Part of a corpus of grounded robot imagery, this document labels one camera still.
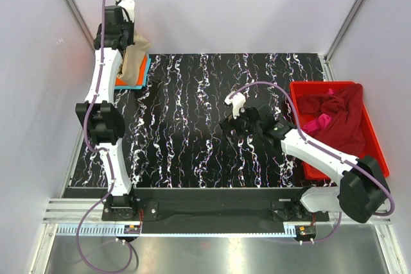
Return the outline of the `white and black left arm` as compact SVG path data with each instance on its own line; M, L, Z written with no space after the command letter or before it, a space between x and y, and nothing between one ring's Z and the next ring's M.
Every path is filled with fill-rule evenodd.
M97 153L107 177L102 218L132 219L138 205L125 166L125 120L114 106L114 90L127 47L134 44L134 2L118 1L103 10L103 21L94 39L95 66L85 101L75 106L87 147Z

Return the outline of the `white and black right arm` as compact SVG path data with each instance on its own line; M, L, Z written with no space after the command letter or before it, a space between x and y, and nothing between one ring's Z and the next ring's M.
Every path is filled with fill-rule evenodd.
M380 207L395 205L378 161L371 156L358 158L298 131L288 121L274 119L268 105L246 107L244 103L226 101L231 113L220 122L229 142L234 136L248 137L268 150L276 149L318 169L330 178L333 187L306 187L291 200L299 212L342 212L358 223L373 215L381 216Z

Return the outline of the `beige t-shirt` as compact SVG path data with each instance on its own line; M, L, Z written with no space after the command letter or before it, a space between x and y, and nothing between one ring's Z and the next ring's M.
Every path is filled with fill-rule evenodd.
M116 85L136 86L141 75L141 66L151 43L140 33L134 34L134 43L126 48L121 66L117 73Z

